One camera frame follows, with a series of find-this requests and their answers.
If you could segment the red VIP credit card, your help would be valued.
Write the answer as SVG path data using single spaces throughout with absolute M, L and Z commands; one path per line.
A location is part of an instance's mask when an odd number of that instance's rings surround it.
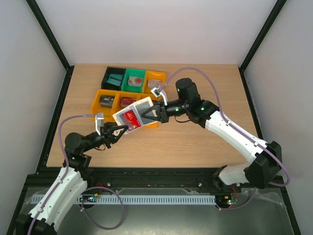
M 141 127 L 141 123 L 133 110 L 124 112 L 120 117 L 124 124 L 128 126 L 128 131 Z

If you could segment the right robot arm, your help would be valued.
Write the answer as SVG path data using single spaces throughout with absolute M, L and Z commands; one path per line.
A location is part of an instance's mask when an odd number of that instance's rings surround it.
M 170 117 L 187 115 L 189 120 L 211 131 L 237 149 L 246 159 L 245 164 L 222 166 L 217 170 L 213 186 L 223 192 L 230 185 L 249 183 L 264 189 L 273 184 L 273 178 L 281 170 L 281 146 L 272 141 L 262 140 L 228 119 L 220 107 L 201 99 L 196 84 L 190 78 L 176 82 L 178 99 L 160 101 L 140 112 L 143 119 L 167 123 Z

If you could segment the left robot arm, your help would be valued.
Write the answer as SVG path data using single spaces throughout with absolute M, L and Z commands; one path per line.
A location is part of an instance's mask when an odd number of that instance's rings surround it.
M 107 122 L 83 136 L 72 132 L 65 138 L 65 161 L 55 181 L 40 202 L 16 220 L 18 235 L 55 235 L 66 214 L 86 190 L 93 190 L 91 157 L 85 152 L 104 145 L 110 148 L 127 131 L 126 125 Z

